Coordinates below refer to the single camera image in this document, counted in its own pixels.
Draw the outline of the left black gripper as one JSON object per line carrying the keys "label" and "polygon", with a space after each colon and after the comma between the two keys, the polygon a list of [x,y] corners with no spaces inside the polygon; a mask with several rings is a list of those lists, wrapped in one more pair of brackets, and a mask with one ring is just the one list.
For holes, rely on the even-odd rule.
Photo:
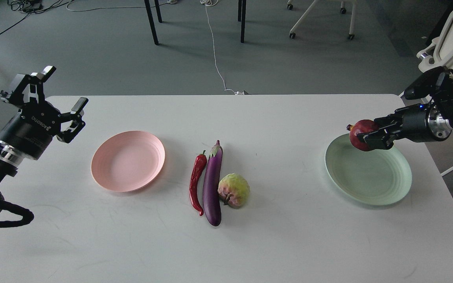
{"label": "left black gripper", "polygon": [[[69,113],[59,116],[57,109],[45,100],[43,84],[56,70],[55,66],[46,66],[42,72],[17,74],[9,91],[0,92],[3,102],[18,108],[17,114],[0,131],[0,142],[29,159],[39,159],[54,136],[62,143],[70,143],[86,125],[83,108],[88,98],[80,97]],[[71,124],[60,131],[65,122]]]}

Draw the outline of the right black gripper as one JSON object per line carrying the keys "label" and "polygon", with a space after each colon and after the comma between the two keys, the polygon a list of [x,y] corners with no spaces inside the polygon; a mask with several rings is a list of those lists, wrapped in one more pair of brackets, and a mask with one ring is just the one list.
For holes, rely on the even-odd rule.
{"label": "right black gripper", "polygon": [[393,114],[375,118],[368,122],[370,128],[386,128],[384,131],[372,131],[358,134],[360,142],[370,150],[390,150],[396,139],[409,139],[415,143],[433,142],[435,135],[429,126],[428,106],[408,106],[396,109]]}

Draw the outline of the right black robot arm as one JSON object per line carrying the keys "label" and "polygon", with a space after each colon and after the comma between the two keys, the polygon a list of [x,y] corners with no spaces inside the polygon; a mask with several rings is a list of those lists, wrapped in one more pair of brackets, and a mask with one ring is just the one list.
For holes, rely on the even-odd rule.
{"label": "right black robot arm", "polygon": [[396,109],[374,120],[349,125],[349,138],[362,151],[390,150],[395,140],[441,142],[453,132],[453,70],[439,66],[425,71],[404,91],[408,100],[430,97],[428,103]]}

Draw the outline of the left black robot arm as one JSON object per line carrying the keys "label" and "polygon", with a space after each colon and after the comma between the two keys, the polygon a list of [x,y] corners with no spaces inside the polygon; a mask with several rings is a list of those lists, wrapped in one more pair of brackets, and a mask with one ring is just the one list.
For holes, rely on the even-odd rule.
{"label": "left black robot arm", "polygon": [[[70,143],[86,125],[87,98],[79,98],[65,113],[46,101],[43,84],[55,71],[55,66],[47,66],[41,72],[17,74],[10,90],[0,93],[3,102],[18,109],[0,131],[0,183],[7,176],[14,177],[24,159],[39,159],[53,138]],[[22,227],[32,220],[32,211],[6,201],[0,192],[0,228]]]}

